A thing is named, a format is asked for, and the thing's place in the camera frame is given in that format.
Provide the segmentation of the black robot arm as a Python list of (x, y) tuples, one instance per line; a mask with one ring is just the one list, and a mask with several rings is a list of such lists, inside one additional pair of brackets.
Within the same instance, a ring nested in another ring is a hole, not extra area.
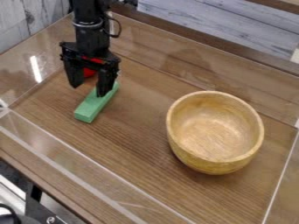
[(85, 83), (87, 69), (97, 73), (97, 95), (103, 97), (114, 88), (122, 61), (110, 51), (110, 39), (122, 33), (110, 32), (110, 21), (121, 23), (109, 15), (111, 0), (71, 0), (71, 3), (77, 41), (61, 42), (61, 60), (74, 88)]

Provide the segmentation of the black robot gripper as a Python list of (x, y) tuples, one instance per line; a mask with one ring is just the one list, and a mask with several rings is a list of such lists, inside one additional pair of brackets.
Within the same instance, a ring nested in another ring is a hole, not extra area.
[(97, 20), (95, 22), (73, 21), (75, 28), (75, 41), (61, 42), (61, 59), (65, 62), (70, 85), (77, 88), (85, 82), (83, 68), (97, 68), (95, 62), (83, 59), (83, 56), (105, 60), (103, 68), (98, 70), (98, 97), (105, 97), (111, 91), (119, 71), (121, 58), (110, 51), (110, 42), (113, 38), (121, 36), (111, 31), (109, 20)]

